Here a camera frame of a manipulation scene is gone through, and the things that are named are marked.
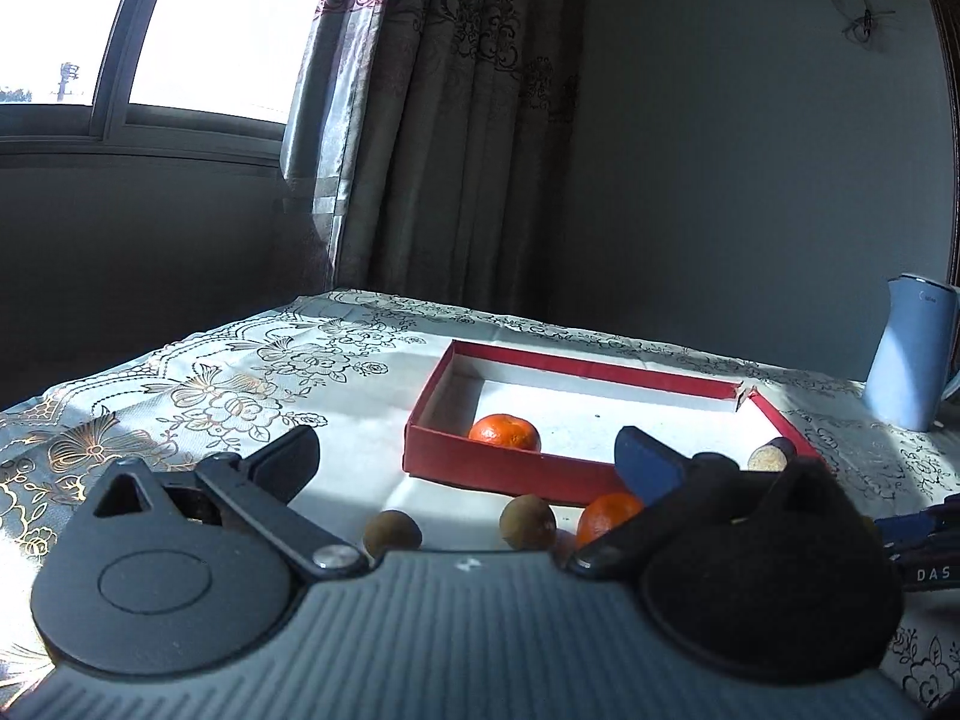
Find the white floral lace tablecloth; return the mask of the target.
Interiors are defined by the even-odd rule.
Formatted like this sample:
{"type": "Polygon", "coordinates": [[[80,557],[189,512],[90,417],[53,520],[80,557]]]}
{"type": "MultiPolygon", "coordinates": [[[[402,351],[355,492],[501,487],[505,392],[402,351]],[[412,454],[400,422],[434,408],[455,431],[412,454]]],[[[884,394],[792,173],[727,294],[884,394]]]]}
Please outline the white floral lace tablecloth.
{"type": "Polygon", "coordinates": [[[717,377],[757,387],[814,447],[856,507],[888,517],[958,489],[958,421],[927,433],[867,413],[861,380],[713,355],[663,341],[498,316],[370,291],[301,298],[52,385],[2,416],[2,697],[49,672],[29,612],[37,569],[111,461],[185,470],[217,450],[250,454],[296,426],[316,429],[319,475],[306,515],[358,539],[398,509],[432,548],[494,550],[503,499],[402,472],[404,427],[455,340],[717,377]]]}

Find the large orange tangerine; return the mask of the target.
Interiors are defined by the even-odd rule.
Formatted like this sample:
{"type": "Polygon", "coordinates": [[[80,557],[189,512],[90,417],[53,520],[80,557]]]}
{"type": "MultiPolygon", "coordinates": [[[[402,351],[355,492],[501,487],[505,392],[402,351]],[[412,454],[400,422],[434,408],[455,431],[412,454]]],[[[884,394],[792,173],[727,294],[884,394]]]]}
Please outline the large orange tangerine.
{"type": "Polygon", "coordinates": [[[643,501],[630,493],[610,493],[594,499],[579,517],[576,548],[596,541],[613,528],[620,527],[644,509],[643,501]]]}

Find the small orange tangerine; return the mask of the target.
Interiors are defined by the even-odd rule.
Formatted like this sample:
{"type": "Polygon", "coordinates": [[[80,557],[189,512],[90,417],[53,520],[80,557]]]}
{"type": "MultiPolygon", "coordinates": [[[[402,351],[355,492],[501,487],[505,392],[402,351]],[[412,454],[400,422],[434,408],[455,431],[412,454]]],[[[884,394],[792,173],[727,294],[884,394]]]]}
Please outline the small orange tangerine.
{"type": "Polygon", "coordinates": [[[493,445],[501,449],[529,450],[539,452],[542,447],[539,431],[532,422],[508,413],[494,413],[475,421],[467,439],[478,444],[493,445]]]}

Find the red shallow cardboard box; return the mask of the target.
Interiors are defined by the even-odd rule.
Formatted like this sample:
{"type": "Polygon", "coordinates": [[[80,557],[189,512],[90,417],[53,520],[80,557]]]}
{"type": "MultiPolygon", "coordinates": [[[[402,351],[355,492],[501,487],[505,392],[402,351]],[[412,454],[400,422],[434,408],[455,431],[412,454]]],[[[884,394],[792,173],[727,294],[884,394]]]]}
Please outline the red shallow cardboard box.
{"type": "Polygon", "coordinates": [[[713,450],[743,465],[779,436],[792,440],[800,457],[818,457],[745,382],[454,340],[410,411],[402,468],[454,488],[586,505],[623,488],[613,445],[625,426],[686,457],[713,450]],[[467,439],[475,421],[494,413],[532,422],[542,439],[539,452],[467,439]]]}

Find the beige patterned curtain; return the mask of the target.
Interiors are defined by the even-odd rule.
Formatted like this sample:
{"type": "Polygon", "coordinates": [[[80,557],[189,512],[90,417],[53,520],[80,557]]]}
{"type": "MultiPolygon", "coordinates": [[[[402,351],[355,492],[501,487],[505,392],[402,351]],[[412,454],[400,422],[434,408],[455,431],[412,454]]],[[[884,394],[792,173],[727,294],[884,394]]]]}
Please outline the beige patterned curtain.
{"type": "Polygon", "coordinates": [[[281,144],[299,294],[539,304],[586,0],[319,0],[281,144]]]}

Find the light blue electric kettle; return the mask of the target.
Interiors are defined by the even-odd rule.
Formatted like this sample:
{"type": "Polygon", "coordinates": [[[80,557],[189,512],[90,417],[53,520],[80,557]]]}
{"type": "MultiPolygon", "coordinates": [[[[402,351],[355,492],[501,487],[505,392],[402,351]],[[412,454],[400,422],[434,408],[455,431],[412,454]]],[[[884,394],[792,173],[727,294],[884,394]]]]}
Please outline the light blue electric kettle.
{"type": "Polygon", "coordinates": [[[862,401],[878,421],[924,433],[958,394],[958,288],[913,273],[887,281],[889,315],[862,401]]]}

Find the window with grey frame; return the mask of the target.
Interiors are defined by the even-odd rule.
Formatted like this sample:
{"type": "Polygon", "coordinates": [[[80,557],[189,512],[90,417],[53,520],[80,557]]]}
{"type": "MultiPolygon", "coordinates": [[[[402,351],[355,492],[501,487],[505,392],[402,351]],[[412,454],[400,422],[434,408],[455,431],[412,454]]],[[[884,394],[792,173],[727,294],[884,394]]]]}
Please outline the window with grey frame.
{"type": "Polygon", "coordinates": [[[2,156],[274,167],[320,0],[2,0],[2,156]]]}

